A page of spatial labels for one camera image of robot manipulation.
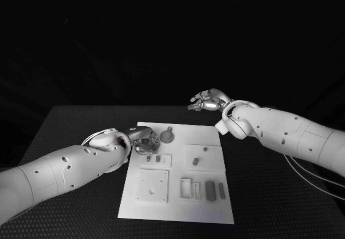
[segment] black table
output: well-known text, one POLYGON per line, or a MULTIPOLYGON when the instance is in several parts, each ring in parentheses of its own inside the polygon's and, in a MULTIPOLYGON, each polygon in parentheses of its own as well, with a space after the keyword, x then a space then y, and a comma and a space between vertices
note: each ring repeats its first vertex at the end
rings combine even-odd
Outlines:
MULTIPOLYGON (((139 121, 215 125, 219 119, 219 111, 195 112, 186 106, 56 106, 20 165, 81 144, 88 135, 107 128, 121 131, 139 121)), ((0 238, 345 238, 345 219, 332 197, 303 181, 284 156, 253 137, 219 137, 235 225, 118 219, 124 164, 3 224, 0 238)), ((316 173, 310 163, 300 163, 316 173)), ((302 174, 326 190, 318 178, 302 174)))

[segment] dark wall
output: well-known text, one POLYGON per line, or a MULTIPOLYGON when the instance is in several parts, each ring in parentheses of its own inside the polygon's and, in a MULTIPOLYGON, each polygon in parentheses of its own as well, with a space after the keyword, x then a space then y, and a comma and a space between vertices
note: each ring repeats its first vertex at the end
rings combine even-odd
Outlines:
POLYGON ((9 14, 4 164, 19 162, 55 105, 186 106, 211 88, 345 129, 342 5, 313 4, 39 7, 9 14))

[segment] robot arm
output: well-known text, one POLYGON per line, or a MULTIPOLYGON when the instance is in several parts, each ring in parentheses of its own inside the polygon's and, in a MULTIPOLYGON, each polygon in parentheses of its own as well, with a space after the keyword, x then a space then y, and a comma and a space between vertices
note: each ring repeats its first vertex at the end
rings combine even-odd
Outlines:
POLYGON ((211 89, 191 101, 188 109, 221 110, 222 119, 215 127, 221 134, 235 138, 256 137, 267 148, 300 158, 345 177, 345 132, 328 128, 299 115, 260 108, 248 101, 235 101, 211 89))
POLYGON ((156 153, 160 145, 155 131, 146 126, 124 132, 111 128, 87 142, 0 173, 0 225, 38 203, 117 170, 127 162, 131 146, 146 155, 156 153))

